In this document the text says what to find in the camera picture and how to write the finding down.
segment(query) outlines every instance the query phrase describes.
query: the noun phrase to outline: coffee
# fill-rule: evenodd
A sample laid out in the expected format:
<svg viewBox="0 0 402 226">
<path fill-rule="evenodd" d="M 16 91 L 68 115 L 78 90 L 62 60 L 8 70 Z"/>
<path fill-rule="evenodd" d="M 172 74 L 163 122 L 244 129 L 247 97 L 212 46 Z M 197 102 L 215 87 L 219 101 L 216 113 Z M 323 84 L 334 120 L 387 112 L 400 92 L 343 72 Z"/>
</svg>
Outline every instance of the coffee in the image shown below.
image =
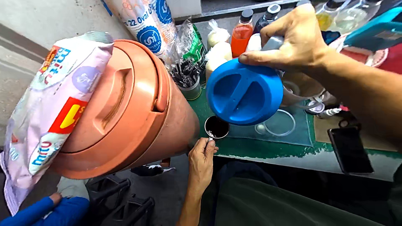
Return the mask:
<svg viewBox="0 0 402 226">
<path fill-rule="evenodd" d="M 229 132 L 229 123 L 211 116 L 205 122 L 205 131 L 212 138 L 222 138 Z"/>
</svg>

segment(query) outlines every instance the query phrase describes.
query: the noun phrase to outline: jug lid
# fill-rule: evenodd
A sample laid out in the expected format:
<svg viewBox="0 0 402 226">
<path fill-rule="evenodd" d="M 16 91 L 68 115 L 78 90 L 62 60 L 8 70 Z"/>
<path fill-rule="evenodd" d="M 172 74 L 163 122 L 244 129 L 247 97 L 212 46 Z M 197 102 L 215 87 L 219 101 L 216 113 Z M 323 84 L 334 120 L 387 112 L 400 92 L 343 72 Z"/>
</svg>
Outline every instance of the jug lid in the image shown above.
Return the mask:
<svg viewBox="0 0 402 226">
<path fill-rule="evenodd" d="M 282 102 L 277 72 L 238 59 L 219 66 L 207 83 L 207 100 L 220 119 L 234 125 L 256 125 L 270 118 Z"/>
</svg>

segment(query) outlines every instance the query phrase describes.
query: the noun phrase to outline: white wall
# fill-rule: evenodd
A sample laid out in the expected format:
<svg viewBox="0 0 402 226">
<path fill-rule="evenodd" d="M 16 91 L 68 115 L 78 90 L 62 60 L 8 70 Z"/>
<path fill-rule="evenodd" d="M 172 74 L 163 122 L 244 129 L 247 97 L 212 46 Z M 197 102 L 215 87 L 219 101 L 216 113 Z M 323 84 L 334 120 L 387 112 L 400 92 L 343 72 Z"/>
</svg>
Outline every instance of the white wall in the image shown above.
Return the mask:
<svg viewBox="0 0 402 226">
<path fill-rule="evenodd" d="M 101 0 L 1 0 L 0 23 L 47 49 L 57 40 L 94 30 L 132 39 Z"/>
<path fill-rule="evenodd" d="M 201 14 L 201 0 L 166 0 L 173 18 Z"/>
</svg>

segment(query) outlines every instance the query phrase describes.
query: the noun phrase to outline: black phone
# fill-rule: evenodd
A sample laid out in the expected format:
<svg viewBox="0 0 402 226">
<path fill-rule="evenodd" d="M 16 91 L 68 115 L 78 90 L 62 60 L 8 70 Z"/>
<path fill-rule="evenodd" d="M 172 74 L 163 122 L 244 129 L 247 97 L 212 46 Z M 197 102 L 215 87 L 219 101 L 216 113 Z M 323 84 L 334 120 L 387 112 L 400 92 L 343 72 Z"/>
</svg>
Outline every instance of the black phone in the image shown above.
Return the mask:
<svg viewBox="0 0 402 226">
<path fill-rule="evenodd" d="M 328 135 L 343 173 L 372 173 L 357 127 L 329 129 Z"/>
</svg>

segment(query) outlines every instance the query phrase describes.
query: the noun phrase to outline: plastic cup stack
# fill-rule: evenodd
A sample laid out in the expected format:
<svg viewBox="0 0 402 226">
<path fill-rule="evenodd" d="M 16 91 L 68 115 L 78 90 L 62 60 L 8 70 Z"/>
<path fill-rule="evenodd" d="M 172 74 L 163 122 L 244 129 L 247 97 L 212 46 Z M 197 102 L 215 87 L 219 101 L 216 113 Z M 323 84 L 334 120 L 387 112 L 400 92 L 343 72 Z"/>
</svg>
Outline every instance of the plastic cup stack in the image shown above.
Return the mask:
<svg viewBox="0 0 402 226">
<path fill-rule="evenodd" d="M 165 42 L 172 45 L 177 36 L 177 28 L 174 25 L 172 14 L 166 0 L 150 0 L 154 12 L 152 17 L 158 25 Z"/>
<path fill-rule="evenodd" d="M 144 4 L 141 0 L 113 0 L 113 6 L 118 10 L 124 25 L 138 42 L 144 44 L 158 58 L 167 59 L 167 46 L 164 35 L 158 29 L 154 20 L 152 4 Z"/>
</svg>

